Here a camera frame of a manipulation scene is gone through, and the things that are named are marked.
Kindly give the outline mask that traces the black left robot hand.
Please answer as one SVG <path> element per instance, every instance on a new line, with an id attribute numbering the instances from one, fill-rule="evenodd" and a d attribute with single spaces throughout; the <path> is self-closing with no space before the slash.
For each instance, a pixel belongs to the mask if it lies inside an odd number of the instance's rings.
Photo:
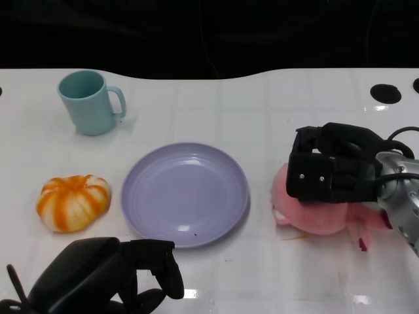
<path id="1" fill-rule="evenodd" d="M 184 297 L 171 241 L 95 237 L 70 243 L 27 297 L 33 313 L 152 313 Z"/>

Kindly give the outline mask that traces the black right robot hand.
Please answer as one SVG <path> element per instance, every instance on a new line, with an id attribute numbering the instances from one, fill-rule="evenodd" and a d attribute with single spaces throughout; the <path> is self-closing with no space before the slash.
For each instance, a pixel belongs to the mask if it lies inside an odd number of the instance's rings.
<path id="1" fill-rule="evenodd" d="M 376 201 L 382 164 L 374 149 L 383 142 L 373 131 L 348 124 L 297 129 L 287 170 L 288 195 L 308 202 Z"/>

